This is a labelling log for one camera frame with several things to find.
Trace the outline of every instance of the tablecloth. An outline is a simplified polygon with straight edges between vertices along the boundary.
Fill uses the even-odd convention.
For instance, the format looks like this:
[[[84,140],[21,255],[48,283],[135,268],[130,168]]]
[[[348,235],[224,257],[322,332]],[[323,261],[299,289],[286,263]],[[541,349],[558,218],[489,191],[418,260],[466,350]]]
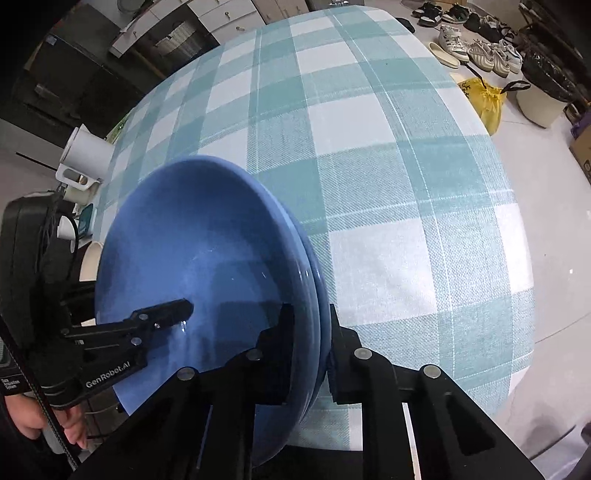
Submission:
[[[127,195],[189,154],[245,168],[303,224],[330,301],[362,343],[440,365],[492,414],[531,360],[519,207],[486,129],[388,13],[312,12],[180,69],[131,112],[101,188],[104,241]],[[361,406],[319,399],[291,442],[361,448]]]

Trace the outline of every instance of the floor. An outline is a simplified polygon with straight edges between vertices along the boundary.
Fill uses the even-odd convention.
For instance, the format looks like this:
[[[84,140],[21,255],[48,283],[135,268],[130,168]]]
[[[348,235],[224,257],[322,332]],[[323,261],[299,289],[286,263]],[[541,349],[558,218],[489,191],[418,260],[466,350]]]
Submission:
[[[400,0],[365,4],[409,19],[422,42],[439,34],[417,26]],[[495,86],[519,78],[483,76]],[[532,124],[509,96],[492,137],[524,220],[536,301],[532,366],[495,420],[528,456],[591,419],[591,185],[569,151],[570,127],[565,116],[549,129]]]

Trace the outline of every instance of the person's arm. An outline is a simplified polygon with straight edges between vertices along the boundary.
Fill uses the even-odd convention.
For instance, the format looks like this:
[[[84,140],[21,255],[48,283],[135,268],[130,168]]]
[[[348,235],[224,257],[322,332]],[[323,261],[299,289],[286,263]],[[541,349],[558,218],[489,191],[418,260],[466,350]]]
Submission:
[[[37,440],[43,428],[47,426],[47,420],[37,400],[24,395],[10,395],[5,397],[4,401],[18,431],[28,439]],[[68,441],[71,444],[77,443],[85,449],[86,423],[82,408],[78,405],[67,410],[55,410],[55,414]]]

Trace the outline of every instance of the yellow plastic bag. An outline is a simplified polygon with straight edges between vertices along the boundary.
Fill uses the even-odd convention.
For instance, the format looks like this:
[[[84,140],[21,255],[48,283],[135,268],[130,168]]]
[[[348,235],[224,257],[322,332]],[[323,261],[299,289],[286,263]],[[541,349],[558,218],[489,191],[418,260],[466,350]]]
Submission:
[[[486,80],[472,70],[477,77],[464,80],[458,86],[468,97],[470,103],[478,113],[480,120],[486,127],[489,135],[494,134],[501,123],[501,110],[507,96],[507,92],[512,90],[527,90],[530,88],[528,82],[517,80],[509,82],[503,89],[489,85]]]

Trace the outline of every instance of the silver rivet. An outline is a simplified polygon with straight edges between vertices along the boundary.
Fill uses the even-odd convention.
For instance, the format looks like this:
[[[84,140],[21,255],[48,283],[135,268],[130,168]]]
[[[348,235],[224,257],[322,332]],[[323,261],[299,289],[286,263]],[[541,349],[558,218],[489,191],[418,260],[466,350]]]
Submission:
[[[371,358],[371,350],[369,348],[358,348],[353,354],[359,358],[359,360],[369,360]]]
[[[191,367],[182,367],[182,369],[177,372],[177,378],[183,382],[191,380],[194,376],[195,370]]]
[[[251,362],[256,362],[262,358],[262,352],[258,348],[252,348],[246,352],[246,358]]]
[[[441,370],[435,365],[427,365],[423,368],[423,373],[429,378],[438,378],[441,375]]]

